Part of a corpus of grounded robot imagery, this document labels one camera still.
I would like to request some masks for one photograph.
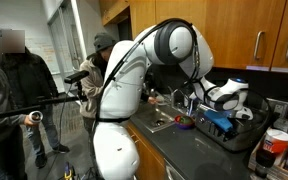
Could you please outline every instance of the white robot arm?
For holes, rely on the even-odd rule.
[[[251,111],[243,107],[247,93],[239,92],[248,84],[230,79],[220,88],[207,81],[204,75],[214,60],[203,36],[184,20],[166,20],[144,30],[134,41],[121,41],[113,48],[94,135],[97,165],[106,180],[131,179],[139,165],[136,147],[121,122],[137,111],[144,76],[152,63],[179,64],[190,80],[200,79],[191,98],[197,96],[215,110],[246,109],[247,113],[236,115],[247,114],[252,119]]]

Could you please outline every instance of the wall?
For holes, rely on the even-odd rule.
[[[93,45],[94,36],[98,32],[107,32],[116,40],[119,40],[117,25],[110,24],[103,27],[98,0],[77,0],[77,6],[81,19],[86,53],[88,55],[95,52]]]
[[[0,0],[0,28],[25,30],[26,46],[46,61],[59,91],[63,91],[62,79],[56,75],[58,64],[41,1]]]
[[[47,21],[51,19],[63,0],[41,0]]]

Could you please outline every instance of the sneaker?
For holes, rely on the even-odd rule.
[[[43,168],[46,165],[47,157],[45,154],[38,155],[35,159],[35,166],[37,168]]]
[[[70,149],[67,146],[63,146],[62,144],[60,144],[56,148],[53,148],[53,151],[57,153],[67,153],[70,152]]]

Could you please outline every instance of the kitchen counter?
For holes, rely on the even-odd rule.
[[[232,153],[198,130],[174,125],[151,133],[136,113],[131,122],[186,180],[248,180],[250,151]]]

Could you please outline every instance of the jeans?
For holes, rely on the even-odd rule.
[[[0,142],[0,180],[26,180],[23,133],[16,126],[9,138]]]
[[[89,146],[90,155],[93,156],[95,155],[95,152],[94,152],[94,147],[93,147],[92,127],[95,122],[95,119],[84,117],[84,116],[82,117],[84,121],[84,128],[88,132],[88,146]]]
[[[50,146],[54,149],[59,146],[60,142],[57,136],[57,130],[53,122],[53,106],[46,105],[46,108],[41,110],[43,114],[42,124],[44,126],[46,136]],[[36,156],[45,154],[44,145],[41,139],[39,126],[26,127],[28,138],[31,141]]]

